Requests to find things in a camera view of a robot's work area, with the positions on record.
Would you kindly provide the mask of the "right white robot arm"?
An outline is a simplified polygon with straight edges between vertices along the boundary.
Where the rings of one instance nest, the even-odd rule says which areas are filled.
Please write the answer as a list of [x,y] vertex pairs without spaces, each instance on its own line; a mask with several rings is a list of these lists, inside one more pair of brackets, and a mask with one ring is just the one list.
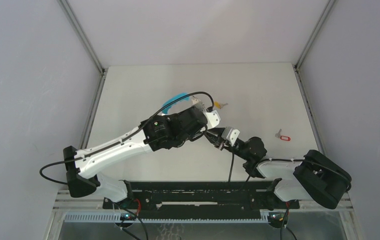
[[260,137],[243,141],[237,129],[231,127],[210,129],[205,137],[217,149],[243,159],[249,179],[274,181],[266,195],[267,203],[273,208],[294,200],[314,200],[333,210],[352,188],[350,174],[318,150],[309,150],[301,159],[272,158],[267,157]]

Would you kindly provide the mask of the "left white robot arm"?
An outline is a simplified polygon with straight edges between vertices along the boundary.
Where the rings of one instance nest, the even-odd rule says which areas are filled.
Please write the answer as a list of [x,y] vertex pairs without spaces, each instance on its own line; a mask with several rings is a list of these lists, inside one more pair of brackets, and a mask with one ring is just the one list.
[[102,175],[104,169],[141,154],[179,148],[219,122],[215,110],[207,112],[192,106],[179,113],[155,115],[130,132],[93,148],[68,146],[63,149],[63,157],[69,194],[73,198],[99,195],[123,209],[129,208],[134,202],[130,183]]

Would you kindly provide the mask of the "blue handled metal keyring holder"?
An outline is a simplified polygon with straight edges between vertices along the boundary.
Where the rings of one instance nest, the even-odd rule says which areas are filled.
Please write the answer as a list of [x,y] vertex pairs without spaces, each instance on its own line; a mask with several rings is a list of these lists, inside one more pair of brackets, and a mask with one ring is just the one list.
[[178,102],[181,102],[181,101],[190,101],[192,103],[193,106],[195,106],[197,109],[203,111],[203,112],[206,112],[207,109],[204,105],[204,103],[198,99],[197,97],[195,97],[194,95],[189,95],[187,96],[188,93],[186,92],[183,92],[183,93],[180,93],[178,95],[175,95],[174,97],[170,98],[169,100],[167,100],[163,105],[162,105],[162,111],[160,112],[160,114],[163,116],[163,115],[167,115],[169,110],[172,108],[173,105],[177,104]]

